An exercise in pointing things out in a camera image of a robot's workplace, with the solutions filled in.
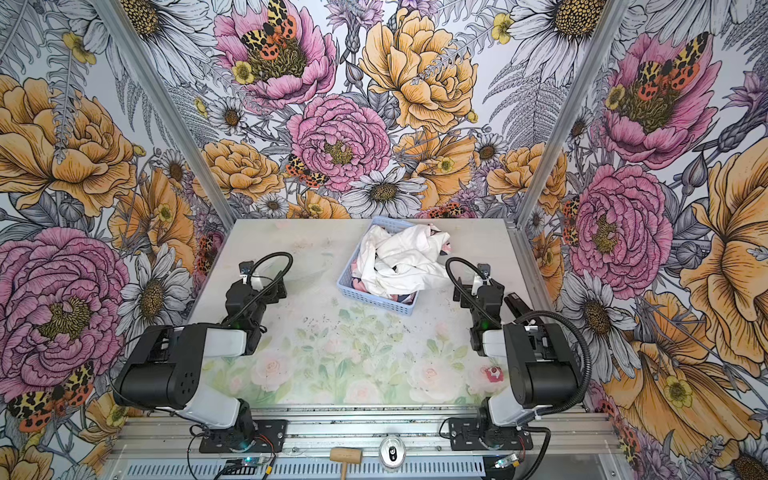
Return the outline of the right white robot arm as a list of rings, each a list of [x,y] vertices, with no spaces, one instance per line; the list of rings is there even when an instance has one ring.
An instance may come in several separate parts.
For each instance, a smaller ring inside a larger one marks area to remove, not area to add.
[[[506,367],[507,386],[482,401],[476,423],[464,424],[455,435],[457,447],[529,448],[524,428],[549,409],[580,402],[584,374],[564,334],[566,325],[507,293],[490,277],[489,265],[474,270],[470,283],[452,279],[453,300],[471,315],[472,350]]]

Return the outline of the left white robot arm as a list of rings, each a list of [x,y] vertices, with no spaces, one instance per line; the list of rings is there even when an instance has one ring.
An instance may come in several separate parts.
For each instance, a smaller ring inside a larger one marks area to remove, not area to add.
[[[248,402],[205,385],[201,375],[208,359],[256,352],[267,332],[262,324],[267,307],[287,296],[284,276],[292,265],[288,252],[273,252],[252,262],[246,275],[227,290],[226,316],[218,323],[147,328],[111,381],[116,403],[190,421],[216,448],[245,452],[263,447],[276,452],[276,441],[252,418]]]

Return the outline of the blue plastic laundry basket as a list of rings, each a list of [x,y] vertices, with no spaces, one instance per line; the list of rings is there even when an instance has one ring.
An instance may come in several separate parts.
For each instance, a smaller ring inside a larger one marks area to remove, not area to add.
[[[377,216],[342,271],[337,287],[351,299],[409,316],[418,296],[449,284],[451,236],[432,223]]]

